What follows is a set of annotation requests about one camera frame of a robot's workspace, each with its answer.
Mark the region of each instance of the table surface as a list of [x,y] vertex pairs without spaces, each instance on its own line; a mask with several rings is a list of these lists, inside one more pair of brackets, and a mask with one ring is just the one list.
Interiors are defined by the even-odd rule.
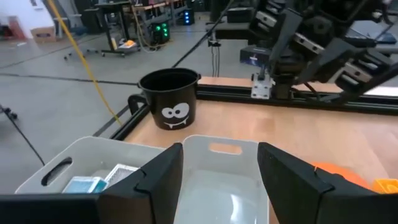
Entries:
[[[250,80],[203,77],[201,83],[249,86]],[[333,84],[313,83],[318,91],[339,91]],[[379,87],[371,93],[398,96],[398,88]],[[308,110],[241,103],[198,101],[189,127],[164,131],[149,114],[125,139],[169,147],[192,134],[262,141],[307,162],[329,162],[351,169],[368,183],[398,179],[398,118],[375,114]],[[270,212],[271,223],[277,223]]]

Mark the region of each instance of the white plastic bin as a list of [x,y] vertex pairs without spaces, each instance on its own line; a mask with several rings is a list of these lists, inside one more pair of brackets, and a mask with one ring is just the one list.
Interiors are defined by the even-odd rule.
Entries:
[[[141,167],[163,150],[105,138],[81,138],[25,181],[16,190],[16,194],[60,193],[74,176],[105,178],[116,164]],[[72,163],[55,172],[56,175],[50,178],[49,184],[43,185],[43,178],[68,159],[71,159]]]
[[[213,143],[239,146],[241,152],[212,151]],[[257,146],[258,142],[208,136],[186,138],[174,223],[268,223],[269,203],[257,164]]]

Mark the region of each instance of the cartoon eye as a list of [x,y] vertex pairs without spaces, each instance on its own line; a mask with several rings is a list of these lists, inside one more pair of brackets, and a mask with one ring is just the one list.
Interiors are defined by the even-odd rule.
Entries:
[[163,109],[162,109],[162,115],[163,115],[165,118],[172,118],[172,117],[175,116],[174,110],[173,110],[172,108],[163,108]]
[[176,118],[183,118],[189,112],[189,105],[188,103],[179,103],[174,106],[173,110]]

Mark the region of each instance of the cartoon face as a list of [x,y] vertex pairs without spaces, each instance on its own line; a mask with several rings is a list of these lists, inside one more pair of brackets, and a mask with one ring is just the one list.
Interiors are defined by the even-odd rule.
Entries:
[[173,129],[174,126],[178,126],[180,124],[187,124],[187,119],[189,116],[188,115],[189,112],[189,105],[188,103],[179,103],[177,105],[174,106],[174,108],[163,108],[162,109],[162,115],[165,118],[178,118],[178,119],[183,119],[181,122],[175,123],[175,124],[171,124],[171,123],[166,123],[170,129]]

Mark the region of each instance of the concrete floor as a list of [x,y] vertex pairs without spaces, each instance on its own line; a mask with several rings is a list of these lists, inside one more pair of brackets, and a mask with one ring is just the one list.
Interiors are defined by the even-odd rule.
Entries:
[[[121,58],[108,54],[86,57],[97,80],[136,83],[141,77],[161,68],[171,67],[205,33],[205,21],[190,27],[175,27],[172,42],[152,54],[139,52]],[[85,46],[105,49],[104,36],[89,36],[80,40]],[[239,63],[239,51],[245,40],[222,40],[220,76],[249,78],[259,69]],[[37,45],[29,42],[0,43],[0,102],[19,115],[17,121],[25,135],[45,162],[64,150],[74,140],[92,135],[111,116],[100,100],[92,83],[12,77],[8,75],[44,75],[62,78],[83,78],[88,75],[67,40]],[[187,67],[211,76],[210,49],[203,44],[180,67]],[[389,85],[398,86],[398,82]],[[136,86],[101,84],[109,104],[118,112],[127,104],[127,97],[140,90]],[[126,113],[121,120],[128,119]],[[117,129],[113,124],[103,136]],[[39,160],[5,116],[0,115],[0,194],[11,194],[41,167]]]

